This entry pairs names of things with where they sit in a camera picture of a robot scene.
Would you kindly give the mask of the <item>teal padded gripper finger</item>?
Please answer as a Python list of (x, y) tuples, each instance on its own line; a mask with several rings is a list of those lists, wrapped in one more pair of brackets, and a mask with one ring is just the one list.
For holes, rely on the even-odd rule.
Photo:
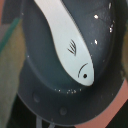
[(7, 44), (9, 38), (11, 37), (14, 29), (17, 27), (19, 21), (20, 21), (19, 18), (15, 18), (13, 20), (13, 22), (11, 23), (10, 27), (7, 29), (5, 35), (3, 36), (2, 40), (0, 41), (0, 53), (2, 52), (2, 50), (5, 47), (5, 45)]

